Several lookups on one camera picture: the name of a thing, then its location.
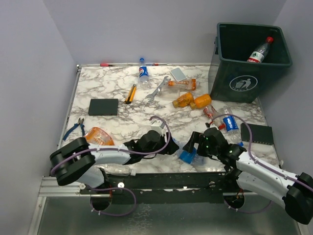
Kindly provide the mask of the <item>light blue label bottle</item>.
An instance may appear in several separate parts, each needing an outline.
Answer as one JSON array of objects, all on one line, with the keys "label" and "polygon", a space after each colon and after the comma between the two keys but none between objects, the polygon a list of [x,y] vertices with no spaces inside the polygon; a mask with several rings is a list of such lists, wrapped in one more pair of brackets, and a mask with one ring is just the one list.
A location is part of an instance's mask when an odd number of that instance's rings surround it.
[{"label": "light blue label bottle", "polygon": [[196,148],[193,148],[191,153],[183,150],[183,147],[186,145],[185,142],[180,142],[176,139],[173,139],[174,143],[179,146],[179,149],[176,151],[176,155],[183,162],[190,165],[204,165],[204,158],[197,154]]}]

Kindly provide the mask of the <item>large orange drink bottle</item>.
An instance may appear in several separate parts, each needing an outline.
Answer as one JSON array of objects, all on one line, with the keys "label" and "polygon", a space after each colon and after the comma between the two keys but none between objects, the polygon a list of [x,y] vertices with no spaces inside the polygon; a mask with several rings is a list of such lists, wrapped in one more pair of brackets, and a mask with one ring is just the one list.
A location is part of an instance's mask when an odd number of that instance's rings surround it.
[{"label": "large orange drink bottle", "polygon": [[111,136],[99,127],[91,128],[85,135],[88,143],[97,145],[114,145]]}]

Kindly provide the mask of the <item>red label water bottle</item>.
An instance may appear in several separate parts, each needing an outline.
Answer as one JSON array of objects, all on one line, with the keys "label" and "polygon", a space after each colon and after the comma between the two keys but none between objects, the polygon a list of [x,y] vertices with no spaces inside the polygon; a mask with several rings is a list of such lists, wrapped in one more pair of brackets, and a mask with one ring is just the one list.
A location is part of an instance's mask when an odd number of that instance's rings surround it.
[{"label": "red label water bottle", "polygon": [[248,62],[252,63],[261,63],[264,58],[267,56],[270,46],[273,43],[274,39],[272,37],[267,37],[265,42],[258,46],[253,53],[247,59]]}]

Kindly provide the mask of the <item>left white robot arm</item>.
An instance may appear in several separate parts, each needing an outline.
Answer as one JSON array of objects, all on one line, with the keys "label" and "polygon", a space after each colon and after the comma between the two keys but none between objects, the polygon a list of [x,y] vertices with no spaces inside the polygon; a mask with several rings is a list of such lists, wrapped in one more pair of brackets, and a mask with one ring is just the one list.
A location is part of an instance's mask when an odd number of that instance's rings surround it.
[{"label": "left white robot arm", "polygon": [[96,145],[79,137],[50,155],[50,174],[56,177],[59,186],[80,182],[97,193],[103,193],[107,190],[108,181],[96,165],[132,165],[148,155],[172,155],[178,149],[170,133],[160,135],[154,130],[121,145]]}]

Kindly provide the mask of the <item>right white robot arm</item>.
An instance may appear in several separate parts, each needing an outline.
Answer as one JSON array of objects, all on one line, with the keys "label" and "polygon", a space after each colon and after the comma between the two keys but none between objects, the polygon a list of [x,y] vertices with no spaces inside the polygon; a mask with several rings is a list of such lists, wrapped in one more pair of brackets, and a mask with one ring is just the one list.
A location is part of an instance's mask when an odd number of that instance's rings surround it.
[{"label": "right white robot arm", "polygon": [[197,154],[217,157],[225,165],[225,187],[255,192],[278,204],[295,221],[308,225],[313,218],[313,178],[277,168],[252,155],[245,148],[228,143],[215,127],[204,133],[193,132],[183,150],[191,153],[198,144]]}]

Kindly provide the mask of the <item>dark green plastic bin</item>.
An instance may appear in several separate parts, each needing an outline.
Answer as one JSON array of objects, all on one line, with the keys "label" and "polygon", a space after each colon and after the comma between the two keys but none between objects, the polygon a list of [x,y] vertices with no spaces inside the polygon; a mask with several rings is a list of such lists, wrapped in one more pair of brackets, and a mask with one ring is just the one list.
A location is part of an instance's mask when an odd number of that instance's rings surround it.
[{"label": "dark green plastic bin", "polygon": [[[267,37],[274,39],[261,63],[248,62]],[[281,28],[272,25],[219,23],[209,71],[209,93],[213,100],[251,103],[269,90],[292,66]]]}]

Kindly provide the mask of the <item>small red label bottle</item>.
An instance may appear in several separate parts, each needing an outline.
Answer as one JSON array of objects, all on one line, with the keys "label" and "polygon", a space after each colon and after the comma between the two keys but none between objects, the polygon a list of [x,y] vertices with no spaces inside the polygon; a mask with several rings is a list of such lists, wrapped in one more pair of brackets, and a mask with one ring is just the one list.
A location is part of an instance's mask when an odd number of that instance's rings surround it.
[{"label": "small red label bottle", "polygon": [[208,105],[203,109],[204,114],[211,120],[209,124],[214,124],[219,130],[225,130],[225,123],[219,117],[219,113],[212,106]]}]

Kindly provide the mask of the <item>Pepsi bottle right side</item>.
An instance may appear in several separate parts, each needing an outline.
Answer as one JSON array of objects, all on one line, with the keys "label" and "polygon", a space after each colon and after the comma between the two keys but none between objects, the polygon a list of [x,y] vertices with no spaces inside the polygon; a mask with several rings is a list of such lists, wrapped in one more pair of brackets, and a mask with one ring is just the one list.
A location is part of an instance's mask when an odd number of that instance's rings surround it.
[{"label": "Pepsi bottle right side", "polygon": [[223,108],[221,108],[221,113],[224,114],[222,118],[230,141],[239,146],[244,146],[241,139],[239,127],[237,125],[236,120],[232,116],[233,113],[231,108],[228,106],[224,106]]}]

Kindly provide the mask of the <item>plain orange juice bottle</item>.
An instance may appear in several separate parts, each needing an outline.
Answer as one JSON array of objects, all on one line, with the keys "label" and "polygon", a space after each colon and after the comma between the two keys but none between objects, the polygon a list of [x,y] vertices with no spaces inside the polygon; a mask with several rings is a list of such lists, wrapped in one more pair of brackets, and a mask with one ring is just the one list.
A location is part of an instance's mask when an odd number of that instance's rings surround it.
[{"label": "plain orange juice bottle", "polygon": [[201,109],[204,108],[205,106],[211,104],[212,99],[209,94],[203,94],[197,98],[195,98],[191,103],[189,104],[190,108],[192,110],[194,109]]}]

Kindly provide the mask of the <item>orange juice bottle patterned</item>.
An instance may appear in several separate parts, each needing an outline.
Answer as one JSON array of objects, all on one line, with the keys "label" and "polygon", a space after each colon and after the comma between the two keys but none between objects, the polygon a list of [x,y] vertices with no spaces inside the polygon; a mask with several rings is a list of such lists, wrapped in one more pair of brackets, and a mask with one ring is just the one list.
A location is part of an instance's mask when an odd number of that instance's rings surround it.
[{"label": "orange juice bottle patterned", "polygon": [[194,97],[191,93],[185,93],[181,95],[179,98],[177,98],[176,100],[174,100],[172,104],[174,108],[178,108],[178,107],[183,108],[183,107],[188,106],[193,100],[194,100]]}]

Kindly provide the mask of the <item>crushed orange label bottle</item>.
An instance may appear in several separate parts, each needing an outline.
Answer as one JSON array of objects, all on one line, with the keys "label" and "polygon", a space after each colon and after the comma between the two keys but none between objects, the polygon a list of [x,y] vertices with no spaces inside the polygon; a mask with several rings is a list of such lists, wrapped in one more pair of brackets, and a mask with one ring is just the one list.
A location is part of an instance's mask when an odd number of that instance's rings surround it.
[{"label": "crushed orange label bottle", "polygon": [[173,89],[195,91],[199,86],[199,83],[196,79],[185,79],[182,81],[168,81],[167,86]]}]

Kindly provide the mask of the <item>silver wrench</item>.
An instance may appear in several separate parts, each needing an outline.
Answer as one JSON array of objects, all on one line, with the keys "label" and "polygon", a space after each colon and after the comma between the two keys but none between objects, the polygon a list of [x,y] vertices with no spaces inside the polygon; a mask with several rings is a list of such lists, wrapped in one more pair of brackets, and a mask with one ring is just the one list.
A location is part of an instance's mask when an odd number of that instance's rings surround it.
[{"label": "silver wrench", "polygon": [[158,87],[149,95],[146,96],[146,99],[148,100],[148,102],[153,102],[155,99],[155,96],[157,94],[159,94],[162,90],[162,88],[170,81],[171,79],[169,78],[169,76],[165,76],[163,78],[163,81],[158,85]]}]

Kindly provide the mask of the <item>clear crushed bottle front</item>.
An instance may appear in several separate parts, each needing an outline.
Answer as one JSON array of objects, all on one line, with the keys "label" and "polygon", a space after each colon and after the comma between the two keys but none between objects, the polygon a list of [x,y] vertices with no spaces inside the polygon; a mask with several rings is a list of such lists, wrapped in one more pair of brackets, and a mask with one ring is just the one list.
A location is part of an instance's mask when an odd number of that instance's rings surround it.
[{"label": "clear crushed bottle front", "polygon": [[98,166],[100,169],[103,169],[107,174],[115,176],[135,176],[136,170],[130,168],[127,165],[119,164],[101,164]]}]

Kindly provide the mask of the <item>white power bank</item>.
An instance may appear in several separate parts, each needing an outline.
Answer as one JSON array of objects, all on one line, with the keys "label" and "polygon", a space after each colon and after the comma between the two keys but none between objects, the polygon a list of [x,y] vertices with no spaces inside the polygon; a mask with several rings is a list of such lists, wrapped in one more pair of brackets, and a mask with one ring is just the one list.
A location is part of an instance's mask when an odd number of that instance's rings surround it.
[{"label": "white power bank", "polygon": [[186,79],[186,75],[182,72],[180,68],[175,68],[170,70],[171,75],[176,81],[182,81]]}]

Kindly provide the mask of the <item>black foam pad right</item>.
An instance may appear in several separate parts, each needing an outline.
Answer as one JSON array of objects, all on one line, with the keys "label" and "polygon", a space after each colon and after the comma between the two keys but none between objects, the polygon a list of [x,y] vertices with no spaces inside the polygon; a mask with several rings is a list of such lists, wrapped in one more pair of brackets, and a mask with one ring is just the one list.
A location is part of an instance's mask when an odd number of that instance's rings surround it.
[{"label": "black foam pad right", "polygon": [[[248,123],[248,126],[250,127],[252,132],[253,143],[274,145],[272,127],[250,123]],[[249,142],[249,136],[250,135],[247,126],[244,123],[242,123],[241,124],[242,141]]]}]

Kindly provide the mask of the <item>black foam pad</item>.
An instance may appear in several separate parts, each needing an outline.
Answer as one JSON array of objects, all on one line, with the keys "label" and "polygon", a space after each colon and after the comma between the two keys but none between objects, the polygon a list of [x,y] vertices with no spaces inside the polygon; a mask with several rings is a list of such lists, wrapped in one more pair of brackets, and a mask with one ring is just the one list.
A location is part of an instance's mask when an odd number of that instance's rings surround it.
[{"label": "black foam pad", "polygon": [[[248,126],[250,127],[252,132],[253,143],[274,145],[272,127],[250,123],[248,123]],[[249,136],[250,135],[247,126],[244,123],[242,123],[241,124],[242,141],[249,142]]]},{"label": "black foam pad", "polygon": [[118,113],[118,99],[91,99],[89,116],[116,116]]}]

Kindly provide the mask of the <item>yellow utility knife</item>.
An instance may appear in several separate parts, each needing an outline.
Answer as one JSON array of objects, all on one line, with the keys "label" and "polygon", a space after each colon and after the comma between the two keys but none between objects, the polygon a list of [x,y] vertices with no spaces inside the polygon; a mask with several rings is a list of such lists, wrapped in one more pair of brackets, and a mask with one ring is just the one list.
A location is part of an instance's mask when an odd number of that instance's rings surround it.
[{"label": "yellow utility knife", "polygon": [[131,104],[132,103],[132,101],[134,99],[135,92],[136,92],[136,84],[133,84],[127,98],[124,101],[125,104]]}]

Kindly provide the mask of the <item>upright Pepsi bottle far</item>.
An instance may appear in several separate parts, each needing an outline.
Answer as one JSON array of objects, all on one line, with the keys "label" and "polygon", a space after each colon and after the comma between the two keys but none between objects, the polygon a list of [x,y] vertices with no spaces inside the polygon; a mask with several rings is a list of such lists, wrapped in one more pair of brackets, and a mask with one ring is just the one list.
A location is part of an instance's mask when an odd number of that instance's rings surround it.
[{"label": "upright Pepsi bottle far", "polygon": [[144,58],[139,59],[139,84],[144,88],[150,88],[151,82]]}]

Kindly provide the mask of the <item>black foam pad left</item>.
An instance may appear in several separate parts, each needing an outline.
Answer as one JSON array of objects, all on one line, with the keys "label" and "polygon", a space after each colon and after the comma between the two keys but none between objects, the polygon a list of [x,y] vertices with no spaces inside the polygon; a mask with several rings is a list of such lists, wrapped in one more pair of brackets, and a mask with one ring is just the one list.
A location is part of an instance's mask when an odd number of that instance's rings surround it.
[{"label": "black foam pad left", "polygon": [[89,116],[116,116],[118,113],[118,99],[91,99]]}]

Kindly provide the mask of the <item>red marker pen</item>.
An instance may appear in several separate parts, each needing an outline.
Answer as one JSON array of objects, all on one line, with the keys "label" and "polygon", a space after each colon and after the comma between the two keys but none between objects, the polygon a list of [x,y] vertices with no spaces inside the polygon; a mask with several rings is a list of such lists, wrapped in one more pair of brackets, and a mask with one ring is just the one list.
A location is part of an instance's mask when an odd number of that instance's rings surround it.
[{"label": "red marker pen", "polygon": [[115,65],[113,65],[113,64],[107,64],[107,63],[101,63],[100,66],[101,66],[101,67],[115,67]]}]

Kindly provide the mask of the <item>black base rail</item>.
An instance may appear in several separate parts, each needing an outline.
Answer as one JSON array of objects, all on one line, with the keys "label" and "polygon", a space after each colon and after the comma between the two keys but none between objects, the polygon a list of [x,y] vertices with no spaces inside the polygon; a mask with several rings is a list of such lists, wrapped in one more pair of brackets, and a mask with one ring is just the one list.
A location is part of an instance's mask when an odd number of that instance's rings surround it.
[{"label": "black base rail", "polygon": [[135,176],[108,176],[112,186],[123,183],[138,204],[223,203],[223,195],[235,195],[236,183],[225,173],[141,173]]}]

